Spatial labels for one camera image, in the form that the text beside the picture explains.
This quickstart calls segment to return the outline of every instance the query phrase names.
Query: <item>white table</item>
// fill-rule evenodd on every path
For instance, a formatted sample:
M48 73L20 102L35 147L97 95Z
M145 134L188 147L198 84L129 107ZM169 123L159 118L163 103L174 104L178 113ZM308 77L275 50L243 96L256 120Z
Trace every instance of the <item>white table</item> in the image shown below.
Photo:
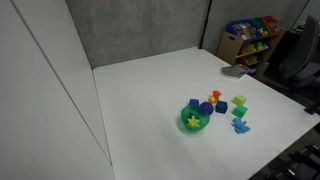
M94 70L116 180L248 179L319 122L249 76L225 78L225 65L190 48ZM182 108L213 90L228 102L227 113L189 133ZM238 94L248 98L243 119L251 128L241 135L230 125Z

